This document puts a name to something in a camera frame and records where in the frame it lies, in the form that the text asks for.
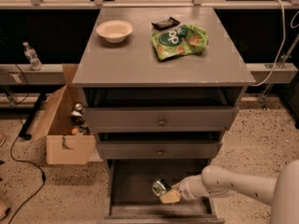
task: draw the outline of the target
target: open drawer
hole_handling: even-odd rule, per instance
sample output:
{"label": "open drawer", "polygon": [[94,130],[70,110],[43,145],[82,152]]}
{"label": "open drawer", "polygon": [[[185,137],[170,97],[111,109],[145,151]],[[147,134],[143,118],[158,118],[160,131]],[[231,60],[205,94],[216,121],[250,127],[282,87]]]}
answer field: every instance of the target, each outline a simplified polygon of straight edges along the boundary
{"label": "open drawer", "polygon": [[242,87],[84,88],[88,107],[237,105]]}
{"label": "open drawer", "polygon": [[101,223],[224,223],[207,198],[162,204],[151,191],[158,178],[174,185],[205,166],[206,160],[114,160]]}

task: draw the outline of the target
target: floor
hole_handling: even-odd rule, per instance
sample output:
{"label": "floor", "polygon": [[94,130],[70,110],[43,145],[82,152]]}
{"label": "floor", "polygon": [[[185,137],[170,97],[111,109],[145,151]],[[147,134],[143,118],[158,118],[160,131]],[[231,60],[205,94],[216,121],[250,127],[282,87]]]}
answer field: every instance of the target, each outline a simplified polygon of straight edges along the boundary
{"label": "floor", "polygon": [[[212,164],[230,171],[277,177],[283,167],[299,159],[299,131],[288,109],[276,96],[266,99],[263,111],[255,97],[245,97],[240,112]],[[39,110],[30,127],[32,132],[43,111]],[[0,130],[7,134],[0,147],[0,198],[11,211],[1,224],[8,224],[17,208],[42,184],[41,173],[26,162],[11,159],[10,150],[21,129],[24,116],[0,115]],[[45,186],[25,204],[11,221],[14,223],[101,223],[107,193],[107,172],[102,162],[87,165],[46,164],[46,139],[35,142],[17,138],[12,153],[17,160],[36,163],[46,174]],[[218,217],[228,224],[266,224],[270,208],[241,194],[214,199]]]}

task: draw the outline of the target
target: green chip bag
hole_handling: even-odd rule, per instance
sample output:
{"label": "green chip bag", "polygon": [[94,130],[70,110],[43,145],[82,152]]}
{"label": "green chip bag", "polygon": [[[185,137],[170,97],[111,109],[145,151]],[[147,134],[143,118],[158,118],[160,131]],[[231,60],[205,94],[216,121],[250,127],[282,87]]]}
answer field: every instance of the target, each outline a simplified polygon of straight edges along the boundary
{"label": "green chip bag", "polygon": [[206,31],[198,26],[185,24],[163,34],[151,36],[160,60],[177,55],[199,53],[208,43]]}

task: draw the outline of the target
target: wire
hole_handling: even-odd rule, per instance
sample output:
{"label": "wire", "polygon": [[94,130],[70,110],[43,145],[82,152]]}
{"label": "wire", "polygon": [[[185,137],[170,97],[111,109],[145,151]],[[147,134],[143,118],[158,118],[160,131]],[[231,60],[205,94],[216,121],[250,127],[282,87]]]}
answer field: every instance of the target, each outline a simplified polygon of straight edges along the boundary
{"label": "wire", "polygon": [[276,57],[276,59],[274,60],[273,67],[272,67],[270,73],[268,74],[268,76],[267,76],[263,81],[261,81],[261,82],[258,83],[258,84],[255,84],[255,85],[253,85],[253,86],[261,86],[261,85],[263,85],[263,84],[268,80],[268,78],[271,77],[273,71],[276,69],[276,66],[277,66],[277,64],[278,64],[278,57],[279,57],[279,55],[280,55],[280,52],[281,52],[281,50],[282,50],[282,48],[283,48],[283,46],[284,46],[284,42],[285,42],[285,40],[286,40],[286,24],[285,24],[284,6],[283,6],[281,0],[275,0],[275,1],[278,2],[278,3],[280,4],[280,6],[281,6],[283,38],[282,38],[282,41],[281,41],[280,48],[279,48],[279,50],[278,50],[277,57]]}
{"label": "wire", "polygon": [[[27,85],[29,85],[29,83],[28,83],[28,81],[27,81],[27,79],[26,79],[26,76],[25,76],[25,74],[23,73],[23,71],[19,68],[19,66],[17,65],[17,64],[15,64],[17,67],[18,67],[18,69],[21,71],[21,74],[22,74],[22,76],[23,76],[23,78],[25,79],[25,81],[26,81],[26,84]],[[15,105],[15,107],[17,107],[17,105],[19,105],[21,102],[23,102],[25,99],[27,99],[27,97],[29,96],[29,93],[27,93],[27,95],[25,96],[25,98],[23,98],[21,101],[19,101],[16,105]],[[11,219],[10,219],[10,221],[8,222],[8,224],[10,224],[11,223],[11,221],[13,220],[13,218],[18,214],[18,212],[21,210],[21,208],[27,203],[27,202],[29,202],[34,196],[36,196],[37,194],[38,194],[38,192],[44,187],[44,185],[45,185],[45,182],[46,182],[46,175],[45,175],[45,173],[44,173],[44,171],[37,165],[37,164],[35,164],[34,162],[32,162],[32,161],[24,161],[24,160],[17,160],[14,156],[13,156],[13,148],[14,148],[14,146],[15,146],[15,144],[16,144],[16,142],[17,142],[17,139],[18,139],[18,137],[19,136],[17,136],[16,138],[15,138],[15,140],[13,141],[13,143],[12,143],[12,145],[11,145],[11,148],[10,148],[10,157],[11,157],[11,159],[12,160],[14,160],[14,161],[17,161],[17,162],[23,162],[23,163],[29,163],[29,164],[31,164],[31,165],[33,165],[35,168],[37,168],[39,171],[40,171],[40,173],[41,173],[41,176],[42,176],[42,181],[43,181],[43,183],[42,183],[42,185],[29,197],[29,198],[27,198],[19,207],[18,207],[18,209],[15,211],[15,213],[13,214],[13,216],[11,217]]]}
{"label": "wire", "polygon": [[291,28],[296,28],[296,27],[299,26],[299,23],[298,23],[297,25],[295,25],[295,26],[293,25],[293,21],[294,21],[295,18],[297,17],[298,13],[299,13],[299,11],[297,11],[297,13],[295,14],[295,16],[293,16],[293,18],[292,18],[292,20],[291,20]]}

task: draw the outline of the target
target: cardboard box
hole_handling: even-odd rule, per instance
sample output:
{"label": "cardboard box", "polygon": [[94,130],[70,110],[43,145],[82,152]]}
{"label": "cardboard box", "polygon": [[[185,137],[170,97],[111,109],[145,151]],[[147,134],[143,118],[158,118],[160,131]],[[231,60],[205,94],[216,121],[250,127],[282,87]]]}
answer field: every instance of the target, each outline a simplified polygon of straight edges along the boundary
{"label": "cardboard box", "polygon": [[81,103],[81,98],[78,93],[78,88],[74,87],[72,82],[73,78],[77,72],[78,64],[77,63],[64,63],[63,70],[64,70],[64,77],[66,81],[67,89],[72,97],[73,102]]}
{"label": "cardboard box", "polygon": [[101,161],[93,135],[71,135],[74,128],[71,119],[75,104],[73,97],[77,95],[74,88],[71,90],[73,95],[65,85],[50,96],[31,139],[35,141],[47,136],[48,164],[86,164],[89,160]]}

